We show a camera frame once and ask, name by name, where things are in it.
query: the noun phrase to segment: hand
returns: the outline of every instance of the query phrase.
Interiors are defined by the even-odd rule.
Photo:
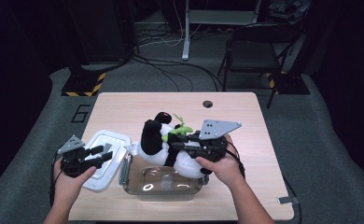
[[[56,181],[54,204],[71,208],[77,200],[81,187],[95,173],[96,168],[92,166],[85,173],[73,178],[62,172],[61,160],[62,158],[58,159],[54,165],[54,179],[60,174]]]
[[[228,134],[225,134],[225,137],[228,142],[232,143],[231,137]],[[235,148],[231,144],[228,144],[227,150],[231,153],[236,153]],[[226,153],[226,156],[217,162],[211,162],[202,157],[196,158],[196,162],[203,168],[213,171],[217,178],[229,188],[231,184],[244,179],[241,175],[237,160],[229,155],[229,153]]]

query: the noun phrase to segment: panda toy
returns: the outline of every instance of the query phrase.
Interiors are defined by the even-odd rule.
[[[172,127],[172,117],[165,112],[160,112],[156,118],[145,122],[138,155],[145,161],[160,166],[171,166],[182,176],[187,178],[202,178],[211,174],[202,168],[186,151],[176,150],[171,143],[178,142],[178,135],[192,133],[190,127],[184,126],[182,118],[175,115],[181,124]],[[188,142],[185,145],[199,147],[199,143]]]

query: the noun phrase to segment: gray carpet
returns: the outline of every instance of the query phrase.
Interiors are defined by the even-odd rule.
[[[193,40],[188,63],[216,74],[228,36],[209,34]],[[140,50],[144,57],[181,62],[182,44],[152,44]],[[187,66],[161,68],[177,75],[166,76],[157,68],[130,60],[106,73],[100,92],[216,90],[212,78],[203,70]],[[71,134],[81,137],[88,119],[80,123],[71,120],[80,105],[89,105],[81,109],[90,114],[96,100],[61,96],[68,76],[67,69],[50,76],[53,91],[49,101],[0,179],[0,223],[40,223],[49,211],[49,167],[53,153]],[[229,91],[254,91],[258,95],[281,171],[301,201],[302,222],[364,223],[364,173],[351,161],[332,130],[327,107],[310,77],[303,75],[311,94],[277,94],[271,109],[265,108],[270,91],[245,89],[239,80],[236,76],[240,89]],[[298,221],[299,211],[295,207],[295,217],[287,223]]]

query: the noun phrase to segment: dark background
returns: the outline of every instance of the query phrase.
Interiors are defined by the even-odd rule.
[[[119,7],[125,3],[112,2]],[[172,11],[167,10],[169,2],[153,1],[147,10],[157,6],[166,18],[172,17],[167,14]],[[176,3],[183,11],[184,0]],[[234,4],[225,1],[216,7],[239,2]],[[146,6],[135,3],[133,14],[140,20],[140,15],[149,13]],[[126,18],[116,20],[121,22],[115,31],[117,44],[124,51],[126,37],[133,37],[123,30]],[[298,76],[310,71],[334,130],[364,170],[364,1],[314,0],[304,25],[307,39],[290,72]],[[0,176],[49,98],[49,75],[69,63],[88,64],[80,35],[64,1],[0,0]]]

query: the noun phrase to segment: metal bracket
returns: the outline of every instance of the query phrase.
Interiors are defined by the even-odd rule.
[[[68,141],[66,141],[66,143],[63,144],[62,147],[60,147],[60,149],[57,151],[57,153],[60,155],[65,152],[72,151],[72,150],[80,148],[80,147],[84,147],[84,145],[85,145],[84,142],[82,142],[76,136],[72,135],[72,137]]]
[[[241,126],[242,124],[240,122],[206,119],[203,122],[199,138],[201,140],[217,139]]]
[[[285,203],[296,204],[296,203],[300,203],[298,198],[290,198],[290,197],[288,197],[288,196],[286,196],[286,197],[282,197],[282,198],[277,197],[277,201],[278,201],[280,204],[285,204]]]

